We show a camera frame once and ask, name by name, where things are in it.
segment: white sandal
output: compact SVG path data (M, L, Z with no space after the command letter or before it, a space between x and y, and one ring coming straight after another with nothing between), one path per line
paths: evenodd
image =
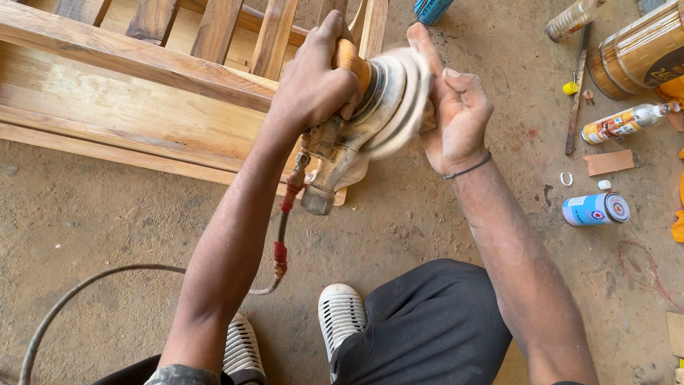
M240 313L233 317L228 326L223 371L233 379L235 385L248 382L268 385L259 355L257 335L252 324Z
M337 368L333 365L337 361L333 360L337 348L348 336L366 328L366 310L361 296L345 284L328 286L318 299L318 321L326 342L328 362L331 363L330 381L333 382L337 379Z

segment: forearm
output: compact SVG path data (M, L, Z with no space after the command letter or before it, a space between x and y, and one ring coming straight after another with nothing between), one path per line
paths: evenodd
M451 185L492 280L501 315L528 357L530 378L543 383L554 380L549 377L554 372L567 373L572 377L564 380L593 384L596 377L581 315L494 161L453 178Z
M190 260L160 366L219 371L232 317L259 269L273 197L293 143L274 138L267 117Z

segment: blue can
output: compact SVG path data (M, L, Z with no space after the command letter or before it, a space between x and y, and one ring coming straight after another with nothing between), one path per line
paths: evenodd
M435 25L453 0L418 0L413 7L418 21L425 25Z
M627 202L614 192L566 199L563 216L573 226L623 223L629 219Z

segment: orbital sander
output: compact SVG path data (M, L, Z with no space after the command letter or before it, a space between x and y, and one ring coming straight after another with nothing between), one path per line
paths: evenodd
M356 75L363 99L350 120L336 113L303 135L320 160L302 197L302 206L316 215L330 214L335 191L361 180L369 160L395 153L418 133L432 84L427 60L411 48L364 60L354 43L340 39L332 67Z

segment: hand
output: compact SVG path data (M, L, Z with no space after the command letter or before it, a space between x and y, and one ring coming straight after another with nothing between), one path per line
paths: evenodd
M413 49L427 58L435 78L430 100L434 104L437 128L421 134L427 159L442 175L466 170L487 156L484 130L494 105L476 75L446 69L430 35L420 23L406 32Z
M321 27L313 28L294 60L287 64L269 115L293 125L289 138L296 138L309 127L323 123L339 110L343 118L352 117L362 95L356 76L348 69L332 69L335 42L352 39L340 11L332 11Z

